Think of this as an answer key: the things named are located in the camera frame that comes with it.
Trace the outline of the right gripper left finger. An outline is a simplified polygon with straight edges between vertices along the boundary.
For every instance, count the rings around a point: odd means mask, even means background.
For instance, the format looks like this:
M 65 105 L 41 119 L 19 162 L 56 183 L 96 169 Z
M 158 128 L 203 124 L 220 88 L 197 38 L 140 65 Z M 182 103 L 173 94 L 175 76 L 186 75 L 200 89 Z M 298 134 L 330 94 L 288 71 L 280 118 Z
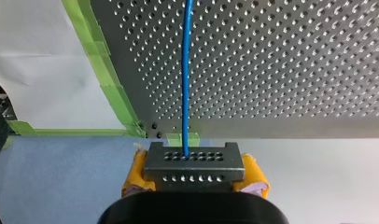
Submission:
M 156 190 L 155 182 L 147 181 L 143 176 L 146 158 L 147 151 L 144 149 L 138 149 L 134 153 L 133 164 L 121 190 L 122 197 L 136 192 Z

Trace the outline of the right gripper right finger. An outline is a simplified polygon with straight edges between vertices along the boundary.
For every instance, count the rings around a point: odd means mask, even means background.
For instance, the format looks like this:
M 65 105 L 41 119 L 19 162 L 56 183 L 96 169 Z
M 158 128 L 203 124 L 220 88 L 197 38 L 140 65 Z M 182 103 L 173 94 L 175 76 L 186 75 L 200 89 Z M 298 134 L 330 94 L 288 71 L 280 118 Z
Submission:
M 267 199 L 270 183 L 257 164 L 257 160 L 246 153 L 242 155 L 242 161 L 245 167 L 244 179 L 234 182 L 232 189 L 236 192 L 249 193 Z

